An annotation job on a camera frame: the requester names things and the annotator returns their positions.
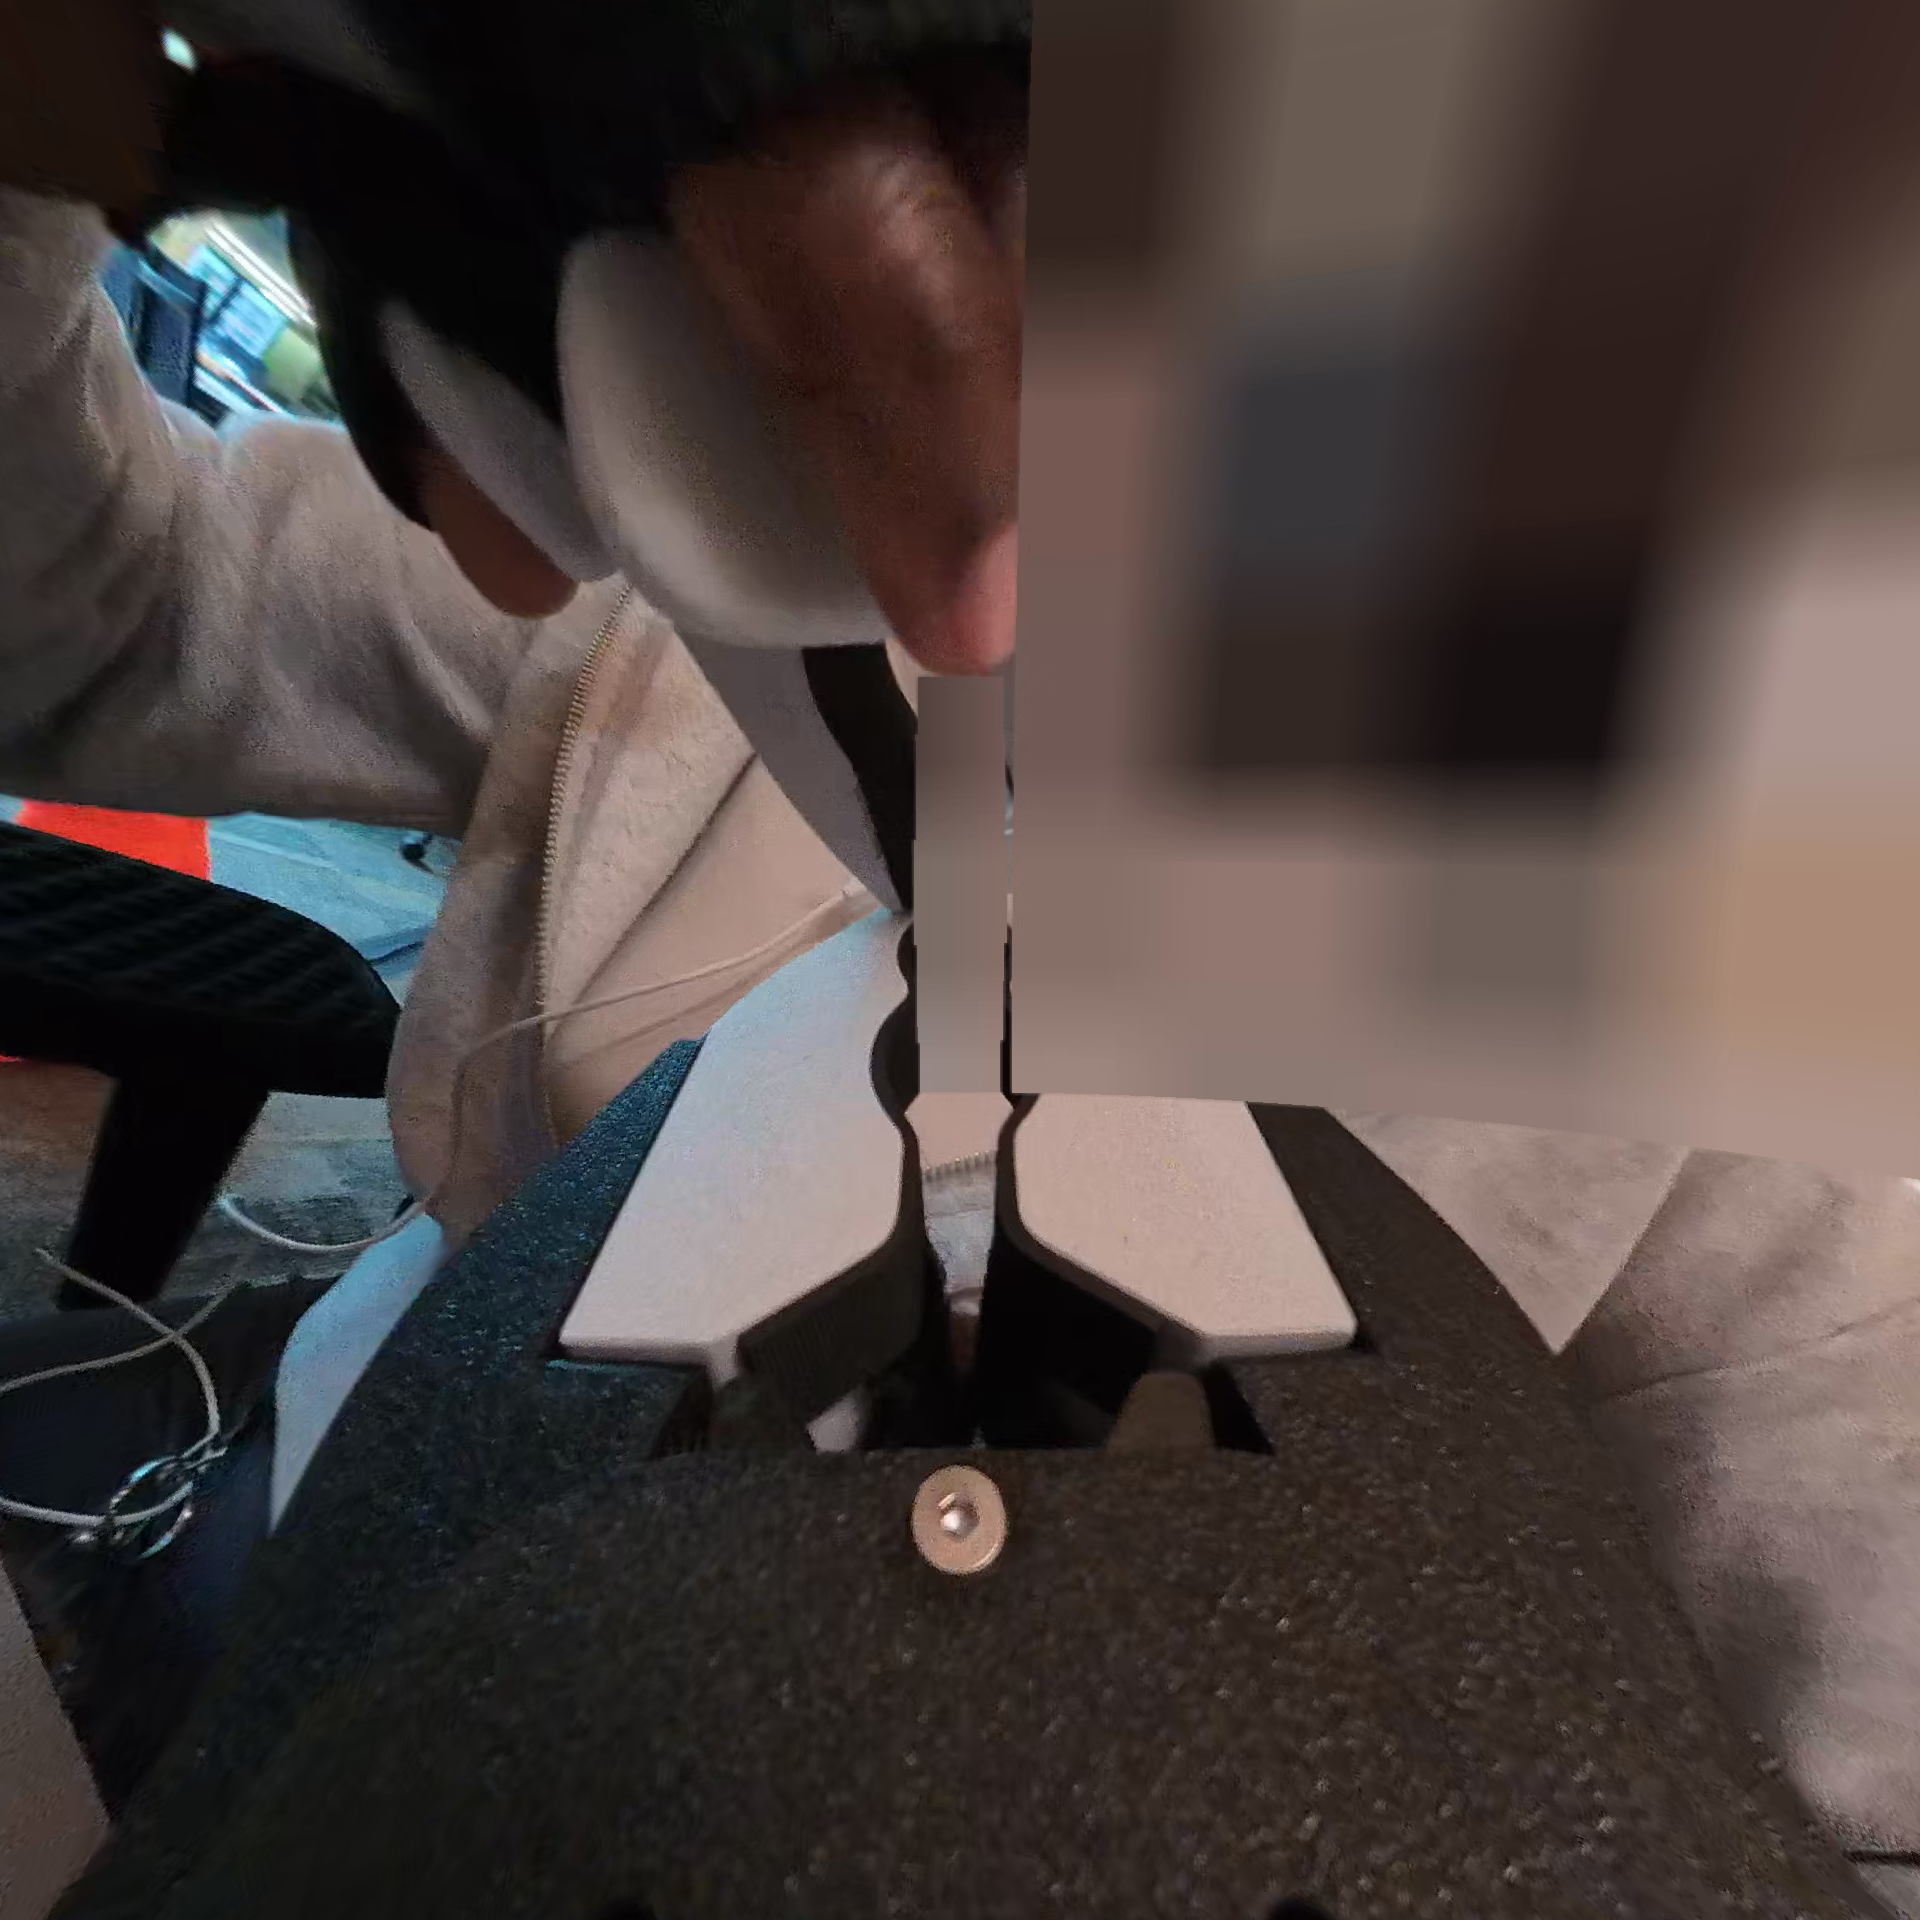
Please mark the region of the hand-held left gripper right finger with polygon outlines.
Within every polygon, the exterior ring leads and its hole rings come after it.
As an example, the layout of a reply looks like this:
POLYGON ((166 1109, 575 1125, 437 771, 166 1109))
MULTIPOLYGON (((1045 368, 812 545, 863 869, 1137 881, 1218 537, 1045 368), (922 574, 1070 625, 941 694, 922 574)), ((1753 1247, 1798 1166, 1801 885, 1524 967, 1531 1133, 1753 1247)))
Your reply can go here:
POLYGON ((1033 1094, 998 1137, 998 1392, 1121 1403, 1153 1373, 1347 1351, 1361 1331, 1252 1110, 1033 1094))

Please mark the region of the person's right hand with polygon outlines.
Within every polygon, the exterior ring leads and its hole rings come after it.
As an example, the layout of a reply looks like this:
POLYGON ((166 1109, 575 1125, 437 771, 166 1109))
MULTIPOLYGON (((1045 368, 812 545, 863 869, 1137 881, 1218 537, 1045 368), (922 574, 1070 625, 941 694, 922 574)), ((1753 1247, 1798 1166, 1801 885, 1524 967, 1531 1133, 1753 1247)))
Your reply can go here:
POLYGON ((893 637, 947 677, 1017 645, 1023 142, 1007 81, 863 87, 668 191, 893 637))

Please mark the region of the black mesh chair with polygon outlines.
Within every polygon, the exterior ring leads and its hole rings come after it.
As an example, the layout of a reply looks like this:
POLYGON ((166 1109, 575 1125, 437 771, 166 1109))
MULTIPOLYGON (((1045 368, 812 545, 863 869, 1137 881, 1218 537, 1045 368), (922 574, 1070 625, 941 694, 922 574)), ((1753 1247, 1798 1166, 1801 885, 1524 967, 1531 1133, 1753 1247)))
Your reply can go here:
POLYGON ((3 1044, 113 1084, 63 1264, 161 1295, 271 1094, 385 1096, 399 1003, 322 923, 3 827, 3 1044))

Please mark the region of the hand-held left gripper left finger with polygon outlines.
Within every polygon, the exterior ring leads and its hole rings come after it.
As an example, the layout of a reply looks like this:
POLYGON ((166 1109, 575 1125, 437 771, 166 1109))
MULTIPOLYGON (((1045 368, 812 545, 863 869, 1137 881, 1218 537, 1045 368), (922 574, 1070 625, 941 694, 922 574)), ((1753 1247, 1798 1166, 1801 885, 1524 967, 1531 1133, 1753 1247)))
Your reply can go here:
POLYGON ((906 1143, 874 1087, 874 1046, 906 1003, 903 933, 869 913, 709 1030, 567 1309, 567 1359, 726 1382, 750 1332, 885 1245, 906 1143))

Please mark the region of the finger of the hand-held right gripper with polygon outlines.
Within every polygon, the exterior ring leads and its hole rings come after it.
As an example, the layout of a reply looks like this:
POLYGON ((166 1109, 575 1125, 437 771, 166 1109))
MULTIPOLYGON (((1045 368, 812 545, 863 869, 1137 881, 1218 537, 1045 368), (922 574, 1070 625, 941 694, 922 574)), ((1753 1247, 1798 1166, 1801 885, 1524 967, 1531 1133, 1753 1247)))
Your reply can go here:
POLYGON ((910 910, 918 717, 887 646, 711 640, 707 679, 838 864, 885 908, 910 910))

